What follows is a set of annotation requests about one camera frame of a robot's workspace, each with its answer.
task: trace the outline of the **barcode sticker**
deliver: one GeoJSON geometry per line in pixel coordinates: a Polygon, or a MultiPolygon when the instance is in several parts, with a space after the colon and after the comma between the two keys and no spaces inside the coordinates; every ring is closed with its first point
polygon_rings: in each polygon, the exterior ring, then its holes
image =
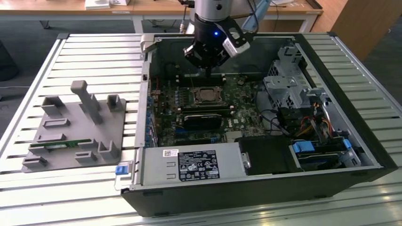
{"type": "Polygon", "coordinates": [[[177,149],[163,150],[163,157],[175,157],[177,156],[177,153],[179,153],[177,149]]]}

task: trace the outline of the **yellow wire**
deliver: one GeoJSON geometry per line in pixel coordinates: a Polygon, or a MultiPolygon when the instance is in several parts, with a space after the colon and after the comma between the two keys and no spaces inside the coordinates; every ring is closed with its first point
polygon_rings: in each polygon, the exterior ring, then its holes
{"type": "Polygon", "coordinates": [[[327,120],[324,120],[324,119],[323,119],[322,121],[326,123],[326,125],[327,125],[327,128],[328,128],[328,136],[330,136],[330,137],[332,137],[332,135],[331,135],[331,130],[330,130],[330,126],[328,126],[328,121],[327,121],[327,120]]]}
{"type": "Polygon", "coordinates": [[[303,135],[304,133],[307,133],[311,130],[312,126],[308,126],[296,136],[303,135]]]}

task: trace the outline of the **green circuit board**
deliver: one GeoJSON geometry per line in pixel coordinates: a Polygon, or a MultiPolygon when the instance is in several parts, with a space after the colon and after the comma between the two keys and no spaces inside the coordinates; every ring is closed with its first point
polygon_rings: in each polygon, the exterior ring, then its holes
{"type": "Polygon", "coordinates": [[[221,102],[233,106],[232,115],[221,118],[219,129],[187,131],[177,121],[177,108],[195,104],[192,88],[179,88],[172,82],[163,84],[163,95],[155,104],[156,131],[159,146],[227,143],[227,134],[236,131],[241,137],[266,134],[259,114],[254,105],[255,87],[252,82],[237,84],[240,75],[225,78],[225,83],[213,88],[220,92],[221,102]]]}

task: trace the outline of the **motherboard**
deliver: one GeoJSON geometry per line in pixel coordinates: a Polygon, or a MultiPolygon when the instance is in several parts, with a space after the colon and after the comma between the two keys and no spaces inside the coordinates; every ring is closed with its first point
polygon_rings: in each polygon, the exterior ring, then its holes
{"type": "Polygon", "coordinates": [[[229,143],[267,134],[254,104],[254,81],[241,74],[220,76],[213,86],[191,75],[184,79],[160,79],[152,91],[159,146],[229,143]]]}

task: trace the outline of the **desk leg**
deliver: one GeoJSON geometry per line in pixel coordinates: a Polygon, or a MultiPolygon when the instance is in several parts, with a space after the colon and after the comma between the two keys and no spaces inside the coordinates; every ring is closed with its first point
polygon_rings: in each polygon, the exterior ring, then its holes
{"type": "Polygon", "coordinates": [[[132,18],[132,24],[133,24],[133,30],[136,33],[144,33],[143,30],[143,16],[141,15],[135,15],[131,17],[132,18]]]}
{"type": "Polygon", "coordinates": [[[311,31],[316,17],[318,17],[318,15],[315,15],[315,14],[307,15],[307,18],[304,19],[304,21],[302,23],[299,32],[310,32],[311,31]]]}
{"type": "Polygon", "coordinates": [[[49,21],[48,21],[48,20],[40,20],[38,22],[40,22],[40,24],[42,25],[42,28],[44,28],[44,29],[49,29],[49,28],[51,28],[51,26],[49,26],[49,21]]]}

